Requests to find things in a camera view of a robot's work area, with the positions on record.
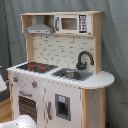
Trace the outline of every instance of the microwave door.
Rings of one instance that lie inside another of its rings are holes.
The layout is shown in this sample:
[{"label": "microwave door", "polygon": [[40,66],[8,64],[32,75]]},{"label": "microwave door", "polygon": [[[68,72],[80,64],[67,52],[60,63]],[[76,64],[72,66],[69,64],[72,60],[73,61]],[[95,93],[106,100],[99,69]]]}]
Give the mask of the microwave door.
[{"label": "microwave door", "polygon": [[56,33],[79,33],[79,16],[56,15]]}]

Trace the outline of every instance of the countertop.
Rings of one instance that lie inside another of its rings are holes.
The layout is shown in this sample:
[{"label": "countertop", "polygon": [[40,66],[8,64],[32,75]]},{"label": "countertop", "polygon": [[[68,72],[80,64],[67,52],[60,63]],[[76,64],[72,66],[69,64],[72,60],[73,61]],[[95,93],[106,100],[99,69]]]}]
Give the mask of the countertop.
[{"label": "countertop", "polygon": [[7,89],[7,86],[4,83],[2,76],[0,75],[0,92],[4,91],[6,89]]},{"label": "countertop", "polygon": [[67,68],[67,67],[58,67],[58,68],[55,68],[45,74],[39,74],[39,73],[25,71],[25,70],[16,68],[16,67],[21,66],[26,63],[22,63],[19,65],[13,66],[11,68],[8,68],[7,71],[15,71],[17,73],[25,73],[28,75],[41,77],[41,78],[47,79],[47,80],[53,80],[53,81],[61,82],[64,84],[70,84],[72,86],[77,86],[77,87],[84,88],[84,89],[104,88],[104,87],[107,87],[107,86],[110,86],[111,84],[113,84],[114,79],[115,79],[112,74],[110,74],[108,72],[104,72],[104,71],[101,71],[97,75],[92,75],[91,77],[89,77],[88,79],[86,79],[84,81],[75,81],[75,80],[71,80],[71,79],[52,76],[52,74],[54,72],[56,72],[62,68]]}]

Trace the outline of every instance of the oven window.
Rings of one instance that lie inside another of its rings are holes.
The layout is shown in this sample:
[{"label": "oven window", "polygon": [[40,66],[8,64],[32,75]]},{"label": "oven window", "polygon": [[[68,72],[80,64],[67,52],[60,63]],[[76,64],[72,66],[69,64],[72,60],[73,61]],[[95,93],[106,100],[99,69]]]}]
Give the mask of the oven window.
[{"label": "oven window", "polygon": [[29,115],[37,123],[36,102],[25,97],[19,96],[20,115]]},{"label": "oven window", "polygon": [[62,29],[65,30],[77,30],[77,19],[76,18],[62,18]]}]

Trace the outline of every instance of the microwave control panel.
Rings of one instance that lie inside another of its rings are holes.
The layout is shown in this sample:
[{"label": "microwave control panel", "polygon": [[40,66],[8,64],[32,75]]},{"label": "microwave control panel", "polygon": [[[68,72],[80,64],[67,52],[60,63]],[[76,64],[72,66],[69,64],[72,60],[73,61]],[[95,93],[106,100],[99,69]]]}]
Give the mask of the microwave control panel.
[{"label": "microwave control panel", "polygon": [[87,33],[86,15],[79,15],[79,33]]}]

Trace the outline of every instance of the toy range hood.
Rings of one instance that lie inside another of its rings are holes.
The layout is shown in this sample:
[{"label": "toy range hood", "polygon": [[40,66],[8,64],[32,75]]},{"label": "toy range hood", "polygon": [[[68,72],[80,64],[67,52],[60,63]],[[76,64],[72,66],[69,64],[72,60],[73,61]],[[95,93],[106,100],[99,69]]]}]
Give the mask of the toy range hood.
[{"label": "toy range hood", "polygon": [[53,34],[53,29],[44,24],[44,16],[36,16],[36,24],[25,29],[25,33]]}]

